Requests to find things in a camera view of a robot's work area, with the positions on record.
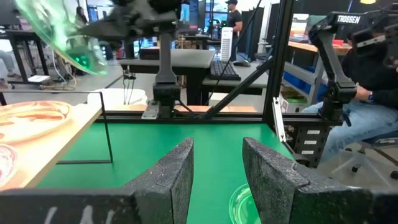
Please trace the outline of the wooden top workbench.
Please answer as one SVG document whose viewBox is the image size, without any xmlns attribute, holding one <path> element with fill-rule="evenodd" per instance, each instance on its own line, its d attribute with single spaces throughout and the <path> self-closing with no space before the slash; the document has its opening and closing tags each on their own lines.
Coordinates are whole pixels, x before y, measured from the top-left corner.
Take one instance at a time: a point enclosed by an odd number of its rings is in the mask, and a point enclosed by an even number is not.
<svg viewBox="0 0 398 224">
<path fill-rule="evenodd" d="M 318 53 L 318 49 L 311 44 L 303 44 L 298 42 L 289 41 L 289 47 L 300 50 L 306 50 L 312 53 Z M 337 55 L 344 55 L 350 49 L 348 44 L 343 44 L 342 46 L 334 46 L 334 51 Z M 305 93 L 304 91 L 298 89 L 297 87 L 293 86 L 291 82 L 287 82 L 294 90 L 299 92 L 301 95 L 305 96 L 307 99 L 307 103 L 312 105 L 317 102 L 317 93 L 321 87 L 321 84 L 326 84 L 327 81 L 324 80 L 323 76 L 326 75 L 325 68 L 323 66 L 323 62 L 320 57 L 314 60 L 315 64 L 315 71 L 311 73 L 299 66 L 296 66 L 290 62 L 285 62 L 284 71 L 291 74 L 292 76 L 298 78 L 299 80 L 304 81 L 305 83 L 310 84 L 311 88 L 309 93 Z"/>
</svg>

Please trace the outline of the small black desktop box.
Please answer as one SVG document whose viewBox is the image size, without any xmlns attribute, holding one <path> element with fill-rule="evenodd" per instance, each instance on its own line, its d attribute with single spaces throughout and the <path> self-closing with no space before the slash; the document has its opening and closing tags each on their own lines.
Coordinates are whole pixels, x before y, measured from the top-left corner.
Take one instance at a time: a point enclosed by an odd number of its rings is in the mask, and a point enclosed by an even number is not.
<svg viewBox="0 0 398 224">
<path fill-rule="evenodd" d="M 141 60 L 158 60 L 160 59 L 160 49 L 158 47 L 140 49 L 139 58 Z"/>
</svg>

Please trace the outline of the grey computer desk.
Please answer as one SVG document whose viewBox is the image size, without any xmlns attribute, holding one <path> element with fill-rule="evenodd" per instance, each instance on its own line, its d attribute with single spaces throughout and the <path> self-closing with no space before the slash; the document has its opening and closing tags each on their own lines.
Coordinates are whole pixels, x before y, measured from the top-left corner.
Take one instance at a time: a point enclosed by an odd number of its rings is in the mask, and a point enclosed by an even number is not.
<svg viewBox="0 0 398 224">
<path fill-rule="evenodd" d="M 208 94 L 216 80 L 210 80 L 210 65 L 215 56 L 215 51 L 193 50 L 193 49 L 173 49 L 171 50 L 172 70 L 176 75 L 187 77 L 187 104 L 188 105 L 207 105 Z M 159 60 L 122 59 L 118 60 L 121 65 L 128 65 L 132 73 L 156 74 L 159 71 Z M 240 81 L 220 80 L 216 87 L 216 93 L 229 93 L 238 86 L 245 78 L 256 70 L 258 65 L 252 63 L 250 67 L 235 67 Z M 261 75 L 241 94 L 262 95 L 265 93 L 267 73 Z"/>
</svg>

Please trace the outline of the blue storage bin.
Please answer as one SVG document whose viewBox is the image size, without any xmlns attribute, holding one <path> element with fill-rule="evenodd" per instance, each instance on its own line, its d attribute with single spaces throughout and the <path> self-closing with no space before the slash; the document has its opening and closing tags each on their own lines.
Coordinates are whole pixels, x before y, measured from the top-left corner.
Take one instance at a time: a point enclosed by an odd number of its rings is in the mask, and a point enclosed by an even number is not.
<svg viewBox="0 0 398 224">
<path fill-rule="evenodd" d="M 285 62 L 283 79 L 311 103 L 326 92 L 327 81 L 323 65 L 297 66 Z"/>
</svg>

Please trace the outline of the office chair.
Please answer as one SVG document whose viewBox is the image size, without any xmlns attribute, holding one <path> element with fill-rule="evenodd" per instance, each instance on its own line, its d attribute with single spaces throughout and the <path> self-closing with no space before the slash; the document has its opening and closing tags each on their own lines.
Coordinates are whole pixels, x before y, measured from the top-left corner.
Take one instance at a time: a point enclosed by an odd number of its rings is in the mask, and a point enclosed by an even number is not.
<svg viewBox="0 0 398 224">
<path fill-rule="evenodd" d="M 398 170 L 392 170 L 389 174 L 389 179 L 385 178 L 375 166 L 375 162 L 372 162 L 371 158 L 366 155 L 366 149 L 372 149 L 380 156 L 393 163 L 395 167 L 398 167 L 398 160 L 384 152 L 384 149 L 398 149 L 398 131 L 365 139 L 359 142 L 359 145 L 361 148 L 356 152 L 353 152 L 351 148 L 345 149 L 346 152 L 351 154 L 351 157 L 346 162 L 333 169 L 330 173 L 330 177 L 332 178 L 343 169 L 348 169 L 352 174 L 357 174 L 360 168 L 365 168 L 370 174 L 379 179 L 380 184 L 391 189 L 392 185 L 389 180 L 398 180 Z"/>
</svg>

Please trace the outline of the transparent green plate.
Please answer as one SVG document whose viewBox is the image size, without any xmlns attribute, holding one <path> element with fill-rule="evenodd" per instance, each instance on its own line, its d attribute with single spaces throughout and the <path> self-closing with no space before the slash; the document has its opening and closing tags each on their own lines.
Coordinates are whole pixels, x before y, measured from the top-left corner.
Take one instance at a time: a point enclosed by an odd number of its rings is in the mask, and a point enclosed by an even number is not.
<svg viewBox="0 0 398 224">
<path fill-rule="evenodd" d="M 233 192 L 229 200 L 229 217 L 232 224 L 261 224 L 248 184 Z"/>
<path fill-rule="evenodd" d="M 75 0 L 14 0 L 34 32 L 71 65 L 92 75 L 107 74 L 98 39 L 81 33 Z"/>
</svg>

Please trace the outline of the silver metal bracket strip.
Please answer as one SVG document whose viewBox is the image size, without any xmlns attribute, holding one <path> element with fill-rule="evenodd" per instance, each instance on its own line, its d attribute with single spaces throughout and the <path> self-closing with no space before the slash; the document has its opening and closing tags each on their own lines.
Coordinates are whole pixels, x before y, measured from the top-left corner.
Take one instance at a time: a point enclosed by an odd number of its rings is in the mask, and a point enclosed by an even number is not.
<svg viewBox="0 0 398 224">
<path fill-rule="evenodd" d="M 282 116 L 282 110 L 280 107 L 279 97 L 273 97 L 272 112 L 274 117 L 275 133 L 280 142 L 286 142 L 286 133 L 284 129 L 284 121 Z"/>
</svg>

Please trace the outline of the brown cardboard sheet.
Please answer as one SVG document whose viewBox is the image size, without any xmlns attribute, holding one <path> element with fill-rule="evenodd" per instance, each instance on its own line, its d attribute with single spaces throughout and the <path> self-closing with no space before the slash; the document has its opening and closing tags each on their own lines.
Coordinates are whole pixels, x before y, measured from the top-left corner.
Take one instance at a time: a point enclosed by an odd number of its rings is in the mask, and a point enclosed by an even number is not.
<svg viewBox="0 0 398 224">
<path fill-rule="evenodd" d="M 195 113 L 201 113 L 207 112 L 210 106 L 188 106 L 188 108 Z M 181 105 L 175 106 L 175 109 L 181 112 L 188 112 Z M 220 113 L 257 113 L 257 110 L 253 106 L 225 106 Z"/>
</svg>

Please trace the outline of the black keyboard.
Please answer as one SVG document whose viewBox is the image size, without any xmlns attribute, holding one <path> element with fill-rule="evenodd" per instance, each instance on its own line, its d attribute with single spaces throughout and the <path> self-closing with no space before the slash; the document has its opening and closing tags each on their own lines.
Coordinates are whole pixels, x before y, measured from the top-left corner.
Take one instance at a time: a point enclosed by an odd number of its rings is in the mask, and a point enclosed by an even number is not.
<svg viewBox="0 0 398 224">
<path fill-rule="evenodd" d="M 212 61 L 208 78 L 212 80 L 241 80 L 238 71 L 231 62 L 220 60 Z"/>
</svg>

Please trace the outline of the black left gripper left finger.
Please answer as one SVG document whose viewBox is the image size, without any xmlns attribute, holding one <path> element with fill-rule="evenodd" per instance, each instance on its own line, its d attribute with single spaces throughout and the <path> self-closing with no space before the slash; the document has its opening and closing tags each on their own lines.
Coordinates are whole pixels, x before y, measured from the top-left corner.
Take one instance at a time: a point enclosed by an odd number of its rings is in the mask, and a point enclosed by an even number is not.
<svg viewBox="0 0 398 224">
<path fill-rule="evenodd" d="M 5 190 L 0 224 L 186 224 L 193 160 L 186 138 L 120 188 Z"/>
</svg>

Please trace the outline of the white tower air purifier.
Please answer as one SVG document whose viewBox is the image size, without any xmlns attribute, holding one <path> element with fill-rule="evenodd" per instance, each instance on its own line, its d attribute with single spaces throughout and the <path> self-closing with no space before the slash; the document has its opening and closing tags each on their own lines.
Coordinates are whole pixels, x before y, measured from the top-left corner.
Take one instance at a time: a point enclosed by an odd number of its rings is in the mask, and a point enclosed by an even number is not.
<svg viewBox="0 0 398 224">
<path fill-rule="evenodd" d="M 223 27 L 221 30 L 220 60 L 227 62 L 231 56 L 233 44 L 233 28 Z"/>
</svg>

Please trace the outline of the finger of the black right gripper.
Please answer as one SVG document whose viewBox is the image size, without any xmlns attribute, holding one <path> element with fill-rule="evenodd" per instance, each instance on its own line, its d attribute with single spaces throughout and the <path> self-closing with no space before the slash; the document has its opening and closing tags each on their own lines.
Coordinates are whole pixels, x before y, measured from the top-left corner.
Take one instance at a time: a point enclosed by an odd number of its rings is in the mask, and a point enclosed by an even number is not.
<svg viewBox="0 0 398 224">
<path fill-rule="evenodd" d="M 129 24 L 124 21 L 96 21 L 79 28 L 79 33 L 103 40 L 124 40 L 129 35 Z"/>
</svg>

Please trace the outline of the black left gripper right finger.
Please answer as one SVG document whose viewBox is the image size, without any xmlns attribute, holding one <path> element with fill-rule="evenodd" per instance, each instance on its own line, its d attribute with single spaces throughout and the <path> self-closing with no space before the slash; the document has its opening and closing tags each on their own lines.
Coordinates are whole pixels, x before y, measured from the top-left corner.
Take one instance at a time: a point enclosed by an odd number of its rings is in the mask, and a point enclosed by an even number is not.
<svg viewBox="0 0 398 224">
<path fill-rule="evenodd" d="M 398 190 L 341 184 L 253 138 L 242 155 L 262 224 L 398 224 Z"/>
</svg>

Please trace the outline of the person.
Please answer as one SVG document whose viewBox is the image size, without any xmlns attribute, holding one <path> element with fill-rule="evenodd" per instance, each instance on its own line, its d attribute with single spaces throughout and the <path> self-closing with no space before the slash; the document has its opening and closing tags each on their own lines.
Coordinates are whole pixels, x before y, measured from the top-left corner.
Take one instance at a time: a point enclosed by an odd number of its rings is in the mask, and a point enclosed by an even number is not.
<svg viewBox="0 0 398 224">
<path fill-rule="evenodd" d="M 88 20 L 84 14 L 84 10 L 81 6 L 76 7 L 76 14 L 75 14 L 75 24 L 77 28 L 82 28 L 86 26 Z"/>
<path fill-rule="evenodd" d="M 355 98 L 343 105 L 351 124 L 331 129 L 320 162 L 349 144 L 398 131 L 398 72 L 385 67 L 381 56 L 357 57 L 353 50 L 343 57 L 341 66 L 357 86 Z"/>
<path fill-rule="evenodd" d="M 226 26 L 231 27 L 233 29 L 233 37 L 232 37 L 232 48 L 231 48 L 231 61 L 236 61 L 236 47 L 238 43 L 239 33 L 243 28 L 243 20 L 241 13 L 236 9 L 236 5 L 238 4 L 238 0 L 227 0 L 226 4 L 228 5 L 228 18 L 226 21 Z"/>
</svg>

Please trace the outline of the black aluminium rig frame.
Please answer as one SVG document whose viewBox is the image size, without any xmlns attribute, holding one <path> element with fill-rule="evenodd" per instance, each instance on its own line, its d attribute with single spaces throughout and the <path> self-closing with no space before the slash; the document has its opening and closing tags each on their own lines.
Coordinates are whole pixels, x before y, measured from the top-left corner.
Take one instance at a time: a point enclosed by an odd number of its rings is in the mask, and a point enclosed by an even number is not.
<svg viewBox="0 0 398 224">
<path fill-rule="evenodd" d="M 211 107 L 206 113 L 198 114 L 195 119 L 211 120 L 229 104 L 233 99 L 246 90 L 254 81 L 256 81 L 264 72 L 270 71 L 270 77 L 267 84 L 267 93 L 265 99 L 265 108 L 263 120 L 267 122 L 274 121 L 271 115 L 271 97 L 276 96 L 282 83 L 282 69 L 287 45 L 287 27 L 290 25 L 287 16 L 292 15 L 293 0 L 281 0 L 279 8 L 279 18 L 277 23 L 277 38 L 274 49 L 269 52 L 267 59 L 257 66 L 246 79 L 244 79 L 235 89 L 233 89 L 223 100 Z M 310 115 L 309 118 L 315 119 L 320 125 L 330 124 L 341 125 L 343 117 L 344 84 L 350 84 L 350 80 L 344 75 L 339 63 L 337 54 L 332 46 L 332 37 L 338 27 L 343 23 L 340 12 L 331 12 L 326 18 L 316 23 L 309 32 L 309 38 L 312 44 L 318 49 L 318 53 L 323 62 L 326 74 L 328 76 L 328 91 L 323 100 L 323 106 L 316 115 Z"/>
</svg>

